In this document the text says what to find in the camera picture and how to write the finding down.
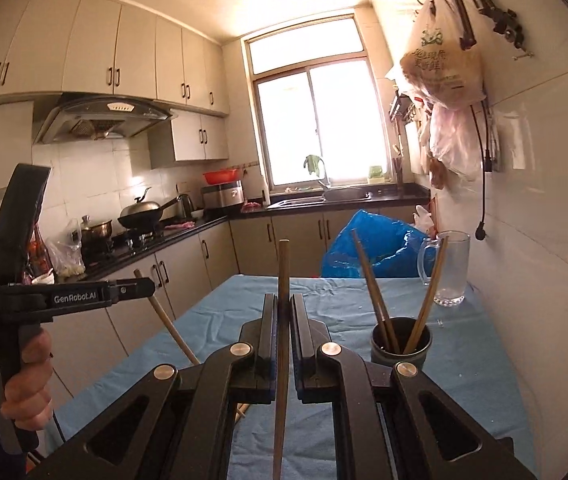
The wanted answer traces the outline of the left hand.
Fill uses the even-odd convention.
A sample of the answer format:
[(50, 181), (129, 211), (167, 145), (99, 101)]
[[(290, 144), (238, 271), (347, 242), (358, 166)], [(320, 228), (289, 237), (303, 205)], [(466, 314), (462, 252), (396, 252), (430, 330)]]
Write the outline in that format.
[(53, 375), (51, 350), (51, 336), (40, 328), (22, 349), (22, 368), (5, 385), (0, 412), (19, 429), (38, 431), (52, 418), (48, 390)]

